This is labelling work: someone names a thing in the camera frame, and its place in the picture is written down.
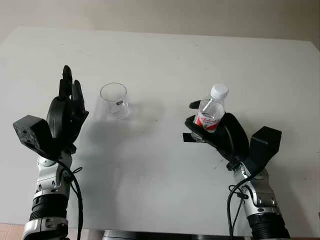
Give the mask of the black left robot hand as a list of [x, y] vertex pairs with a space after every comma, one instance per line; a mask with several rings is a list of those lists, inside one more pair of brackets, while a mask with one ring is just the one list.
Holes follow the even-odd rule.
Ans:
[[74, 142], [88, 115], [81, 84], [78, 80], [73, 80], [71, 68], [65, 65], [58, 96], [51, 101], [46, 118], [59, 149], [71, 155], [76, 153]]

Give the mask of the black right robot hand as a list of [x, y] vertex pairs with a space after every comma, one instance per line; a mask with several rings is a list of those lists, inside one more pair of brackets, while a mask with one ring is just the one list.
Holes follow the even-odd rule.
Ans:
[[188, 117], [184, 124], [197, 134], [203, 143], [215, 148], [228, 161], [226, 168], [233, 171], [249, 155], [249, 140], [245, 130], [230, 112], [223, 115], [214, 132], [208, 132], [194, 123], [195, 115]]

